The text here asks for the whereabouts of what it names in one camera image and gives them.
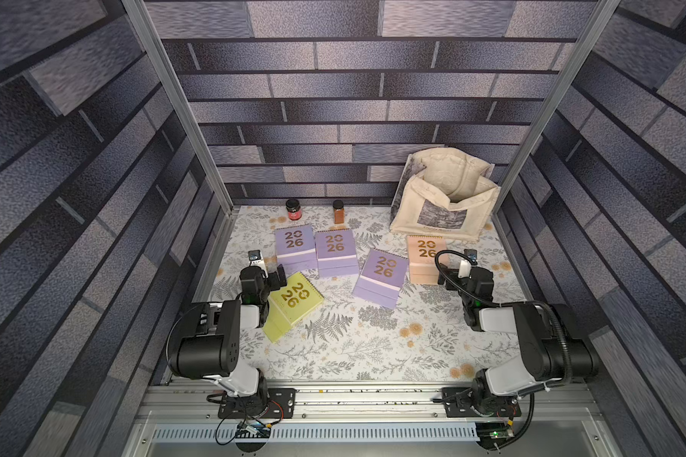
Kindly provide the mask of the green 2026 desk calendar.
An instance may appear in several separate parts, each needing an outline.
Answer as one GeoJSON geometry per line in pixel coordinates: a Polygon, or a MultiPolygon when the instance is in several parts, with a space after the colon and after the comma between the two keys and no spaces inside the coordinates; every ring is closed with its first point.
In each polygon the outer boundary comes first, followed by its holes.
{"type": "Polygon", "coordinates": [[[287,282],[286,287],[270,295],[270,312],[263,331],[272,343],[324,302],[323,295],[302,272],[293,274],[287,282]]]}

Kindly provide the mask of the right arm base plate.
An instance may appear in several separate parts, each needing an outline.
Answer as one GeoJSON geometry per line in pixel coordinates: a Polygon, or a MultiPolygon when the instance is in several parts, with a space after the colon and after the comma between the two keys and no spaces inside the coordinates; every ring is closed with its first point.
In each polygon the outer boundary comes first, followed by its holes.
{"type": "Polygon", "coordinates": [[[516,397],[482,396],[470,388],[442,388],[441,403],[448,418],[508,419],[521,416],[516,397]]]}

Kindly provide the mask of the peach 2026 desk calendar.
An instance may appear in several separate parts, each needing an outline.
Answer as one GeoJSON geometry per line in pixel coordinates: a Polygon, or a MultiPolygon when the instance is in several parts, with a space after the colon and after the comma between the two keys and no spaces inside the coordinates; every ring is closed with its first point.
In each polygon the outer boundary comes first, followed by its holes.
{"type": "Polygon", "coordinates": [[[434,257],[447,249],[442,237],[407,236],[410,280],[415,285],[437,285],[439,272],[434,257]]]}

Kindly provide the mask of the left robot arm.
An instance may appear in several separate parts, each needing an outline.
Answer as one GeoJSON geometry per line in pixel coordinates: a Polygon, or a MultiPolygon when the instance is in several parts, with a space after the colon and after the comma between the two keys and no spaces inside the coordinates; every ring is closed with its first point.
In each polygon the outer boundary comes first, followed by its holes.
{"type": "Polygon", "coordinates": [[[240,401],[269,401],[267,383],[259,369],[242,360],[240,333],[261,329],[270,314],[270,296],[287,285],[283,266],[271,273],[257,265],[240,272],[241,293],[223,302],[195,303],[173,325],[166,343],[171,372],[206,380],[240,401]]]}

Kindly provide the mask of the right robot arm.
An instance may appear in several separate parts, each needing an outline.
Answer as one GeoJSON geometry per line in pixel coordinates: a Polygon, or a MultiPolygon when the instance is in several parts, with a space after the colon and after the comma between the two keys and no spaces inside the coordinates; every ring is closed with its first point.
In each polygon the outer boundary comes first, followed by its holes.
{"type": "Polygon", "coordinates": [[[519,396],[570,384],[598,374],[599,358],[573,310],[564,304],[493,301],[493,272],[472,267],[454,275],[466,324],[478,332],[514,335],[519,354],[482,369],[472,386],[472,404],[481,412],[519,396]]]}

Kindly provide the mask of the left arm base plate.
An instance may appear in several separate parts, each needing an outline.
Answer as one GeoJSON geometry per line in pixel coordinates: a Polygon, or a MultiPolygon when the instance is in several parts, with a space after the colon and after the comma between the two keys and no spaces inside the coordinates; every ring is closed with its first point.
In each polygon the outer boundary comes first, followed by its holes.
{"type": "Polygon", "coordinates": [[[225,397],[218,409],[219,419],[292,419],[295,414],[294,388],[268,388],[248,397],[225,397]]]}

